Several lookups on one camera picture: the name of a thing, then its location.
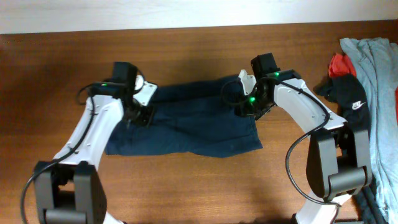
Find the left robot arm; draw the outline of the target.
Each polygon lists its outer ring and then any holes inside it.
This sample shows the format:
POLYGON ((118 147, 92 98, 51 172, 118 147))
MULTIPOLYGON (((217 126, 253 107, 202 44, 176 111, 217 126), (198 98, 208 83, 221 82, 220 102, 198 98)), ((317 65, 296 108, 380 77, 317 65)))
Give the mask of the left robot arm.
POLYGON ((119 223, 98 175, 101 157, 119 123, 148 127, 154 116, 157 85, 129 62, 114 62, 111 78, 82 91, 85 110, 69 140, 51 161, 39 161, 27 181, 40 223, 119 223))

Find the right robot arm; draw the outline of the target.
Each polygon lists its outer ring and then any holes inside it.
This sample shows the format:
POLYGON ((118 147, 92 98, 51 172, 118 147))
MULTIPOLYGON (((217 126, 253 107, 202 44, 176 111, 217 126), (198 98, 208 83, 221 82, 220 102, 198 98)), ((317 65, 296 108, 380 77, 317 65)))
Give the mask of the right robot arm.
POLYGON ((287 176, 305 198, 291 223, 334 223, 342 205, 372 181, 368 130, 328 109, 295 70, 281 70, 271 53, 254 57, 251 68, 251 75, 245 70, 239 74, 243 92, 236 114, 259 119, 277 106, 303 131, 285 156, 287 176), (294 181, 289 163, 304 139, 310 141, 305 170, 309 194, 294 181))

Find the navy blue shorts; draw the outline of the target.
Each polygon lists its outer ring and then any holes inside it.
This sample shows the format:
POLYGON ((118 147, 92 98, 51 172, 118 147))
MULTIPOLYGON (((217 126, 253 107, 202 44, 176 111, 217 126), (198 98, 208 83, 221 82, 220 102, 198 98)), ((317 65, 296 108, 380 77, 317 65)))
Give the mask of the navy blue shorts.
POLYGON ((160 87, 148 127, 119 122, 105 147, 107 155, 157 156, 191 152, 231 157, 262 148, 253 117, 235 115, 221 95, 238 95, 236 75, 160 87))

